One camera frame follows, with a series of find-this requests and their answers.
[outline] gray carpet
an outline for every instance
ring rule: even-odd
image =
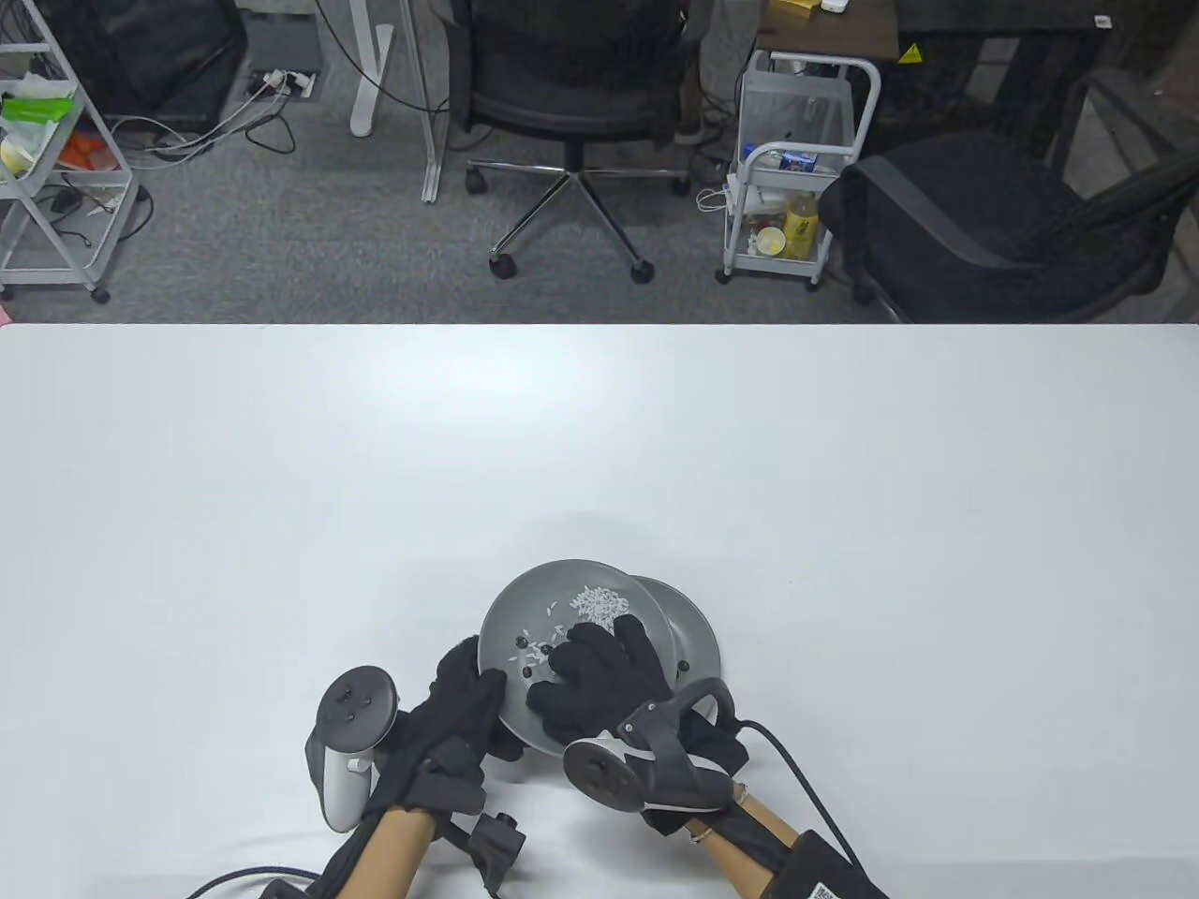
[[[246,0],[258,8],[308,10],[311,0]],[[429,91],[445,89],[445,38],[422,0],[414,0]],[[343,40],[351,35],[341,0],[325,7]],[[396,22],[394,0],[372,0],[378,22]],[[757,23],[757,4],[717,5],[704,46],[704,83],[731,96]],[[420,201],[424,151],[415,114],[380,99],[374,133],[350,135],[357,73],[321,34],[329,77],[320,99],[288,110],[299,150],[275,156],[237,137],[175,169],[145,175],[157,213],[121,246],[106,278],[112,302],[100,307],[82,289],[18,288],[5,303],[17,321],[147,322],[854,322],[885,321],[829,279],[815,294],[778,278],[739,274],[716,284],[721,222],[667,185],[601,186],[657,277],[640,286],[610,237],[568,192],[512,248],[520,273],[496,280],[487,248],[532,205],[544,182],[489,175],[490,191],[463,187],[465,157],[451,153],[438,203]],[[387,86],[412,97],[406,48],[397,47]],[[266,129],[264,139],[276,137]],[[451,129],[451,141],[472,140]],[[1072,159],[1084,194],[1127,169],[1089,110]],[[552,144],[494,134],[480,156],[559,162]],[[649,144],[597,149],[597,163],[674,165],[676,147]],[[65,219],[62,228],[70,228]],[[1125,303],[1116,321],[1161,320],[1189,282],[1171,266],[1163,289]]]

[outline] office chair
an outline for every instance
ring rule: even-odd
[[[679,123],[679,88],[687,59],[707,32],[713,0],[691,0],[681,22],[680,0],[434,0],[450,49],[450,117],[463,131],[489,125],[554,140],[561,165],[495,159],[466,163],[466,191],[487,191],[482,170],[553,176],[549,189],[492,247],[488,264],[501,279],[517,273],[505,249],[568,186],[616,237],[638,284],[653,279],[596,194],[592,181],[611,177],[670,179],[688,195],[683,169],[588,168],[588,144],[657,139]]]
[[[1126,73],[1092,72],[1071,104],[1080,109],[1087,90],[1165,158],[1087,200],[1062,180],[1073,128],[1049,168],[982,132],[862,159],[819,204],[854,298],[880,300],[900,321],[1086,321],[1156,290],[1199,189],[1199,141],[1164,139],[1162,111]]]

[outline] gray plate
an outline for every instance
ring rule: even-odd
[[[650,592],[619,568],[601,562],[567,559],[547,562],[513,580],[492,603],[478,633],[478,668],[499,668],[508,675],[500,720],[520,740],[550,755],[561,755],[564,747],[541,729],[541,718],[529,711],[525,694],[538,681],[556,680],[546,663],[538,663],[534,646],[555,646],[582,619],[571,601],[584,587],[608,587],[628,601],[628,611],[645,625],[650,642],[658,651],[662,670],[670,681],[679,666],[679,654],[670,622]],[[517,646],[526,638],[529,648]],[[531,677],[522,669],[529,666]]]
[[[707,619],[695,607],[695,603],[661,580],[643,578],[640,574],[634,574],[633,579],[650,591],[650,596],[665,613],[670,621],[670,629],[674,630],[679,663],[687,663],[687,670],[677,672],[674,688],[677,690],[680,687],[686,687],[692,681],[704,677],[719,677],[721,647],[716,642],[712,626],[707,623]],[[705,718],[712,719],[716,714],[716,700],[709,696],[697,702],[695,711]]]

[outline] green container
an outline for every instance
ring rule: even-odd
[[[71,97],[52,97],[49,99],[28,99],[11,97],[0,107],[2,115],[11,122],[32,122],[46,125],[60,122],[71,113],[74,101]]]

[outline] plastic bottle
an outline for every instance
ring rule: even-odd
[[[787,221],[783,222],[783,235],[787,248],[783,255],[788,259],[807,260],[812,255],[812,243],[820,227],[820,215],[817,211],[815,194],[809,191],[797,191],[787,201]]]

